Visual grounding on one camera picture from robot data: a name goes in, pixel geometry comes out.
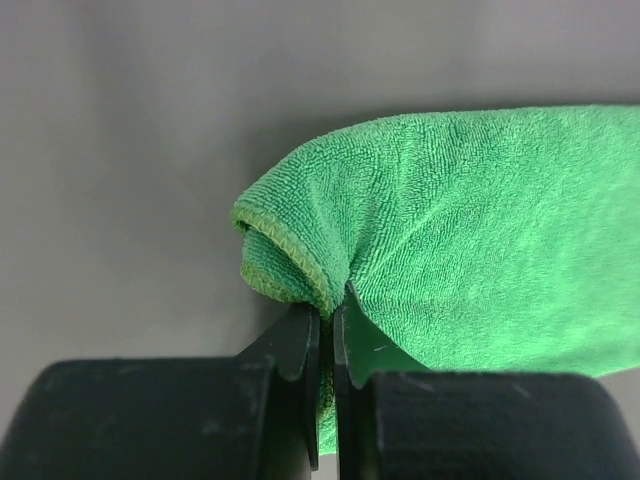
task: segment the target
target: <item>towel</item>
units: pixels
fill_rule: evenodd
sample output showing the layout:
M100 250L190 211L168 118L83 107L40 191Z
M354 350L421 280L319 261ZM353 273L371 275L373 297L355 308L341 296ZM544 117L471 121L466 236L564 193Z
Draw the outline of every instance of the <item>towel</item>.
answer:
M595 376L640 364L640 108L355 125L289 154L232 221L255 290L329 319L349 281L429 368ZM327 412L320 445L336 448Z

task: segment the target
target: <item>green microfiber towel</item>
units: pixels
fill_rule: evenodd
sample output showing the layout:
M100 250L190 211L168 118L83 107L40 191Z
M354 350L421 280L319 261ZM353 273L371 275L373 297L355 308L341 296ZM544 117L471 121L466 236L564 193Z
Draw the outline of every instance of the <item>green microfiber towel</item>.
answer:
M433 369L640 364L640 108L383 118L306 143L238 199L242 274L365 313ZM323 416L321 453L335 451Z

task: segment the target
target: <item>microfiber fabric texture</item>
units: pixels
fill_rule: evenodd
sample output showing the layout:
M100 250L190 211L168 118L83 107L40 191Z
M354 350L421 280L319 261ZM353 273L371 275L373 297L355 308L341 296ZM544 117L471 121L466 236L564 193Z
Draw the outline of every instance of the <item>microfiber fabric texture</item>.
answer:
M597 376L640 364L640 108L355 125L289 154L232 220L251 287L328 319L351 282L429 368ZM321 418L331 453L334 415Z

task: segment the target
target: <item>gray background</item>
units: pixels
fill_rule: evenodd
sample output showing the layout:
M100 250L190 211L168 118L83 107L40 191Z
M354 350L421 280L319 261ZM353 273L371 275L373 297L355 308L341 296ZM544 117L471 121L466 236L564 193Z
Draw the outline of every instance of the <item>gray background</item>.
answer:
M390 113L637 102L639 22L634 0L2 0L0 431L54 360L263 330L228 211L296 145ZM605 383L640 432L639 376Z

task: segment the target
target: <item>gray wall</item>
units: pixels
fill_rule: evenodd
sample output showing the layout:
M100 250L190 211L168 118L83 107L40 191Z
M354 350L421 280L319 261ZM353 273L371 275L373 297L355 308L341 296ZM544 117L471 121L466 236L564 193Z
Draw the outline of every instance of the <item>gray wall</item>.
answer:
M0 430L54 360L261 331L228 210L294 146L390 113L637 102L639 22L634 0L3 0ZM606 383L640 431L638 375Z

